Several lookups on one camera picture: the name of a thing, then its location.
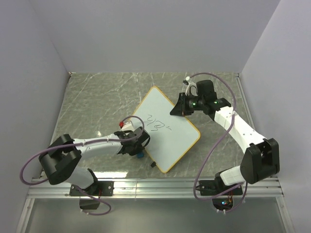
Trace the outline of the blue whiteboard eraser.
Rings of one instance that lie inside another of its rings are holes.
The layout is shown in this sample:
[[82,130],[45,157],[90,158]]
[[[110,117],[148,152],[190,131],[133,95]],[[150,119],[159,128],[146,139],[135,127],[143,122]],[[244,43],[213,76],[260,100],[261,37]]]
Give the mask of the blue whiteboard eraser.
[[140,152],[137,154],[137,158],[143,158],[144,157],[144,153],[143,152]]

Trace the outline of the white board with yellow frame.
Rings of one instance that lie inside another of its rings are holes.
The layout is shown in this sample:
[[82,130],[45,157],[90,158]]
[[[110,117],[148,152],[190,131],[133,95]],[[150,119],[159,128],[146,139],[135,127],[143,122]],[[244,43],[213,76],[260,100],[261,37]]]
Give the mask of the white board with yellow frame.
[[162,173],[169,172],[201,137],[186,117],[170,115],[173,107],[164,93],[153,86],[133,113],[144,122],[150,136],[145,150]]

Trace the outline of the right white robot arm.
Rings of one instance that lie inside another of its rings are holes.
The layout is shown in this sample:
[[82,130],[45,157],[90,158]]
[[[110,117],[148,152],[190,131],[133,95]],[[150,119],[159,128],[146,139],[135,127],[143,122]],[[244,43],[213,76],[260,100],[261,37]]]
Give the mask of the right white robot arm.
[[170,115],[190,116],[195,111],[202,111],[228,131],[244,153],[239,166],[216,174],[214,187],[218,193],[225,194],[238,183],[254,184],[279,173],[279,144],[275,139],[267,139],[256,132],[229,101],[218,98],[211,80],[194,83],[186,77],[183,83],[186,90],[179,94]]

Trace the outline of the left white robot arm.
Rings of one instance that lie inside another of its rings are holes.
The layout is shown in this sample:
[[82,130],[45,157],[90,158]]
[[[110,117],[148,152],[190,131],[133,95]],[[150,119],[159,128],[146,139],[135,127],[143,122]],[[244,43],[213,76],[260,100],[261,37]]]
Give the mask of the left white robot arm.
[[99,138],[73,139],[64,134],[49,146],[51,151],[39,156],[39,161],[51,185],[66,182],[93,195],[99,189],[98,178],[91,169],[78,166],[82,159],[108,154],[134,156],[149,142],[150,135],[141,126],[134,129],[128,122],[120,131]]

